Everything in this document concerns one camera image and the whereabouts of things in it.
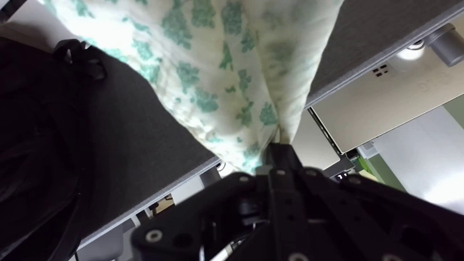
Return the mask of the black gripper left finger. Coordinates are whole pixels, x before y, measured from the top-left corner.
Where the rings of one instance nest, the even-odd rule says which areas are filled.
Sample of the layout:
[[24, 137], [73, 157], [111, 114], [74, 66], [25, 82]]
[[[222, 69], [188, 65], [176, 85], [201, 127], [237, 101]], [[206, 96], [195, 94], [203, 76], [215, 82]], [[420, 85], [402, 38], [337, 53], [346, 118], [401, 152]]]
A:
[[135, 261], [205, 261], [266, 218], [266, 178], [234, 172], [132, 231]]

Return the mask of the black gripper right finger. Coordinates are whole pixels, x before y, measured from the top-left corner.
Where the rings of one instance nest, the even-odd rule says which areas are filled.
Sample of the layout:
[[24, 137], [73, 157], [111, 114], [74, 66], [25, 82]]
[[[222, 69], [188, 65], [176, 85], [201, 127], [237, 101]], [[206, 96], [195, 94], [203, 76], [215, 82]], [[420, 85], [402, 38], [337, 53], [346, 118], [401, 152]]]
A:
[[346, 261], [464, 261], [464, 217], [453, 210], [359, 173], [334, 181], [304, 166], [292, 144], [270, 143], [266, 162], [286, 170], [286, 191], [314, 226], [328, 223]]

